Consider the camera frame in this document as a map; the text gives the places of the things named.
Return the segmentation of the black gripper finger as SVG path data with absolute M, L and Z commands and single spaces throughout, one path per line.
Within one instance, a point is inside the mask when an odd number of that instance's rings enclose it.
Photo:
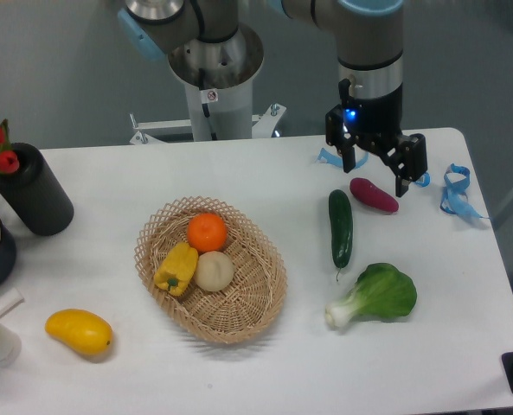
M 337 149 L 342 158 L 343 171 L 349 173 L 356 166 L 356 153 L 352 138 L 346 138 L 344 132 L 344 109 L 336 105 L 325 115 L 325 141 Z
M 426 137 L 421 133 L 398 134 L 387 151 L 385 164 L 395 175 L 395 195 L 401 198 L 409 184 L 426 173 Z

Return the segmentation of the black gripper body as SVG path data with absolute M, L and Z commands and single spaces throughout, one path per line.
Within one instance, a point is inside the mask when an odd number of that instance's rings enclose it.
M 401 148 L 403 87 L 372 99 L 353 97 L 350 92 L 355 88 L 356 83 L 348 78 L 338 83 L 343 125 L 349 134 L 338 148 L 343 163 L 356 162 L 355 145 L 380 157 L 384 163 L 405 163 Z

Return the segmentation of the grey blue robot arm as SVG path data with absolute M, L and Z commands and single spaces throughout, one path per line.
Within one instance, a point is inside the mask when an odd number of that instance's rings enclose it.
M 427 170 L 426 141 L 401 131 L 403 4 L 400 1 L 276 1 L 284 16 L 333 35 L 339 103 L 325 117 L 328 145 L 343 170 L 356 149 L 378 156 L 402 196 Z M 127 1 L 118 13 L 130 42 L 165 58 L 183 83 L 197 141 L 250 138 L 252 83 L 263 64 L 259 36 L 235 1 Z

